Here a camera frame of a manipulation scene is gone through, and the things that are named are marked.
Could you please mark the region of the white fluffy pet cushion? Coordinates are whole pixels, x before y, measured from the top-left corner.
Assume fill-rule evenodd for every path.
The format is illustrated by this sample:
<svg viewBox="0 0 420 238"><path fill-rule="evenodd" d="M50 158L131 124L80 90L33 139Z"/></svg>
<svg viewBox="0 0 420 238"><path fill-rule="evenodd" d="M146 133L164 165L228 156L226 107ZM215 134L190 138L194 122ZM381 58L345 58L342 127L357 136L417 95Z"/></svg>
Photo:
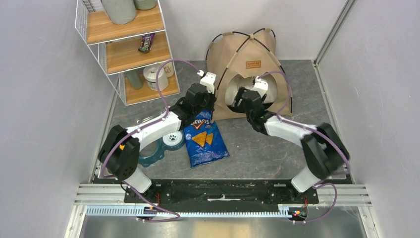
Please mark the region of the white fluffy pet cushion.
<svg viewBox="0 0 420 238"><path fill-rule="evenodd" d="M234 103L235 96L237 95L240 87L245 87L246 89L253 88L253 80L255 76L244 78L241 75L237 74L231 79L225 94L225 102L228 106L232 106ZM267 97L263 101L264 103L273 103L278 95L277 84L273 76L268 75L262 78L268 83Z"/></svg>

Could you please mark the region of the blue Doritos chip bag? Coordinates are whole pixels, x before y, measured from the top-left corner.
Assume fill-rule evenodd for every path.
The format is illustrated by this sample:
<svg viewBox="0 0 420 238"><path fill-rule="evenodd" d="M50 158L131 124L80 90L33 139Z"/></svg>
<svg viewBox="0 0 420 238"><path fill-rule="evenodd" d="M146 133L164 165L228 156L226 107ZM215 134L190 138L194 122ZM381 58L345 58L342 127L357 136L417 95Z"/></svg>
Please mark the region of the blue Doritos chip bag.
<svg viewBox="0 0 420 238"><path fill-rule="evenodd" d="M230 156L212 112L203 110L183 129L190 167L212 163Z"/></svg>

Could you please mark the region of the clear plastic bottle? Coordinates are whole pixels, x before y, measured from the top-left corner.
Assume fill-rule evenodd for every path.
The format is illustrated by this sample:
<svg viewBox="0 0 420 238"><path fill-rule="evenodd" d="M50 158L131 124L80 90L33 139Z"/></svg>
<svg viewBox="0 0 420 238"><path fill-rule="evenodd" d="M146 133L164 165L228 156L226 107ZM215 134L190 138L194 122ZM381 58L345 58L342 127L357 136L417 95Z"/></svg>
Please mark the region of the clear plastic bottle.
<svg viewBox="0 0 420 238"><path fill-rule="evenodd" d="M143 124L143 123L148 123L149 121L154 121L158 118L161 118L164 114L165 112L153 113L151 116L143 117L137 120L137 124Z"/></svg>

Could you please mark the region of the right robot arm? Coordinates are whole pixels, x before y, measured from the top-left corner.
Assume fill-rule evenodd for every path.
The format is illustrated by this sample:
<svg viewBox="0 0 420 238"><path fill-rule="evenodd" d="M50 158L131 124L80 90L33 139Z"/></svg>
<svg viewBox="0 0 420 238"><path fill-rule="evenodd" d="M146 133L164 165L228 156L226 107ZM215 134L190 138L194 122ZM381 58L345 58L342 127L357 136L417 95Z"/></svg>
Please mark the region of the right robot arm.
<svg viewBox="0 0 420 238"><path fill-rule="evenodd" d="M306 166L286 188L289 201L300 202L309 188L331 176L342 165L349 166L350 154L330 124L314 126L284 119L264 107L258 91L244 87L239 89L233 105L246 114L255 131L282 138L302 148Z"/></svg>

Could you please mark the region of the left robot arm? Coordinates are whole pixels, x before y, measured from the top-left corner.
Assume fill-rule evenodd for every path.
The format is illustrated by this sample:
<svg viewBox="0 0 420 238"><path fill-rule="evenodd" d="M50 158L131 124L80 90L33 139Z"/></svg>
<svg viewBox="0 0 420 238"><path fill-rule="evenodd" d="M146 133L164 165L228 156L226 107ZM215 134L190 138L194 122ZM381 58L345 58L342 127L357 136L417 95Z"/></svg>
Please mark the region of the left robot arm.
<svg viewBox="0 0 420 238"><path fill-rule="evenodd" d="M109 177L136 190L143 202L151 202L156 190L151 186L151 179L138 167L140 151L165 135L189 126L201 111L213 110L215 100L214 86L195 83L162 116L130 128L112 127L98 154L102 164L100 176L106 178L104 173L108 171Z"/></svg>

